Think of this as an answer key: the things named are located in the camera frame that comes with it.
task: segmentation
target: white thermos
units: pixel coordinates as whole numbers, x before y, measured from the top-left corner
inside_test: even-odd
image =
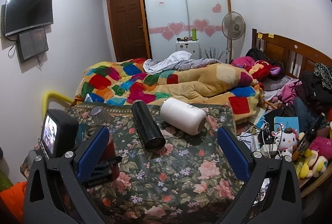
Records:
[[[172,126],[194,136],[202,131],[206,113],[193,105],[168,98],[160,107],[160,116]]]

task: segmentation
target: pillow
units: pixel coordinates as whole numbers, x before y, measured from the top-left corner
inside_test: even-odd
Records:
[[[289,76],[285,76],[279,80],[266,79],[266,80],[262,81],[262,84],[264,85],[264,91],[272,91],[272,90],[280,89],[291,79],[292,78]]]

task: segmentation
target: wine bottle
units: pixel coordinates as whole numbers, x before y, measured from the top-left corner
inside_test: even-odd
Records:
[[[317,131],[319,127],[322,124],[322,121],[325,117],[324,113],[321,113],[319,115],[319,118],[317,119],[316,123],[312,124],[309,129],[306,131],[305,135],[303,136],[302,140],[298,144],[298,154],[304,155],[305,151],[309,148],[310,144],[316,139],[317,137]]]

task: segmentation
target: white plush toy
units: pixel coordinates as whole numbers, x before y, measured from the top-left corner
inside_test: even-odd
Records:
[[[293,152],[297,148],[298,135],[297,130],[292,128],[287,128],[285,130],[279,130],[277,133],[272,131],[272,136],[274,136],[274,143],[276,144],[281,156],[276,155],[275,159],[281,159],[284,155],[289,155],[292,157]]]

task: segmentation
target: black cylinder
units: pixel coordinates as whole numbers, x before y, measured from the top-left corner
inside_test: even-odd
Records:
[[[132,103],[132,114],[142,147],[152,152],[162,149],[166,140],[143,100],[135,100]]]

